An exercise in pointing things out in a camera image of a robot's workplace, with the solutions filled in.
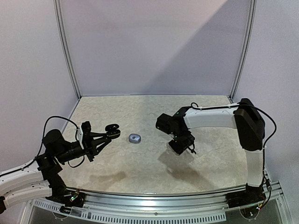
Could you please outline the black charging case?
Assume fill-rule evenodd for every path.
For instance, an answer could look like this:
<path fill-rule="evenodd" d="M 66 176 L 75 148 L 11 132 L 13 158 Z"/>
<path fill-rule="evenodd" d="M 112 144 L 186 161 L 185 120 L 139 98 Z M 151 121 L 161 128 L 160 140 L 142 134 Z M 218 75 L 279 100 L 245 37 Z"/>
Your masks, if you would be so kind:
<path fill-rule="evenodd" d="M 111 139 L 116 139 L 116 138 L 120 137 L 120 135 L 121 135 L 121 131 L 119 129 L 118 124 L 107 125 L 105 127 L 105 131 L 106 131 L 107 137 L 109 137 Z"/>

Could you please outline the purple round charging case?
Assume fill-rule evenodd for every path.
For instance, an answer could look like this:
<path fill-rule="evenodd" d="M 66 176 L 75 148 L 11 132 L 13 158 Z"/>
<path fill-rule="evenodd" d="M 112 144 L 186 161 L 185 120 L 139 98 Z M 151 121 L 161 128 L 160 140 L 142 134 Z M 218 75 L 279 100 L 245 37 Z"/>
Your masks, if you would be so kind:
<path fill-rule="evenodd" d="M 141 142 L 141 136 L 135 133 L 129 135 L 128 140 L 130 143 L 139 144 Z"/>

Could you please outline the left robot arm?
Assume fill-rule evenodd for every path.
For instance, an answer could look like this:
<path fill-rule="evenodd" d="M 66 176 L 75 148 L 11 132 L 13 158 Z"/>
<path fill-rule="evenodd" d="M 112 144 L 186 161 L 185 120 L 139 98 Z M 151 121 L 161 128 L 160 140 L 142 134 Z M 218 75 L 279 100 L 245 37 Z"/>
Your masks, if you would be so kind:
<path fill-rule="evenodd" d="M 59 172 L 74 159 L 93 161 L 113 139 L 120 136 L 118 124 L 110 124 L 104 133 L 91 131 L 90 122 L 76 129 L 76 141 L 66 141 L 58 129 L 50 130 L 42 139 L 45 152 L 17 168 L 0 174 L 0 211 L 36 198 L 46 198 L 64 207 L 82 208 L 86 194 L 69 190 Z"/>

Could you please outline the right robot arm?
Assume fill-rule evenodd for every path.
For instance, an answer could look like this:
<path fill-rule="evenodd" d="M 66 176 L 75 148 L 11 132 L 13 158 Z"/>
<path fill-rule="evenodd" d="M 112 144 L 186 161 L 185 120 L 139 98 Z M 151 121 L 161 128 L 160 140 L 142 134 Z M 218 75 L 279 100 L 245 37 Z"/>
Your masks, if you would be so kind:
<path fill-rule="evenodd" d="M 264 181 L 266 144 L 277 131 L 274 119 L 255 107 L 248 98 L 240 102 L 200 107 L 197 103 L 181 107 L 174 115 L 161 114 L 156 128 L 172 135 L 170 148 L 178 155 L 185 150 L 195 153 L 195 137 L 191 131 L 204 127 L 224 127 L 237 130 L 239 142 L 245 150 L 247 160 L 247 189 L 242 200 L 252 203 L 260 195 L 259 188 Z"/>

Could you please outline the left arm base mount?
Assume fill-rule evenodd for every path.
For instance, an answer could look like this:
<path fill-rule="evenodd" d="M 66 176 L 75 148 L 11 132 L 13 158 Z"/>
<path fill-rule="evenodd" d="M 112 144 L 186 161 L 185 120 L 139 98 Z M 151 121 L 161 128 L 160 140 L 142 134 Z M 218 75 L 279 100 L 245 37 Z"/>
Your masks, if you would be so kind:
<path fill-rule="evenodd" d="M 77 190 L 68 190 L 66 188 L 53 189 L 52 195 L 46 197 L 47 200 L 60 203 L 62 206 L 59 212 L 70 214 L 73 207 L 83 208 L 85 203 L 86 193 Z"/>

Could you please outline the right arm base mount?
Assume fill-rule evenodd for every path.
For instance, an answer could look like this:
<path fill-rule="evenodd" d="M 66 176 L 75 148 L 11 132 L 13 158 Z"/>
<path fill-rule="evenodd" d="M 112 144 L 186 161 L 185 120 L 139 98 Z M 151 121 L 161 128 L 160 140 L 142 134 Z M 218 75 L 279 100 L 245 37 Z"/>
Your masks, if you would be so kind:
<path fill-rule="evenodd" d="M 264 207 L 271 197 L 272 187 L 269 183 L 266 183 L 267 190 L 269 192 L 266 197 L 263 185 L 259 187 L 251 187 L 248 184 L 245 186 L 245 190 L 228 193 L 225 195 L 229 208 L 242 207 L 245 205 L 257 205 L 257 210 Z"/>

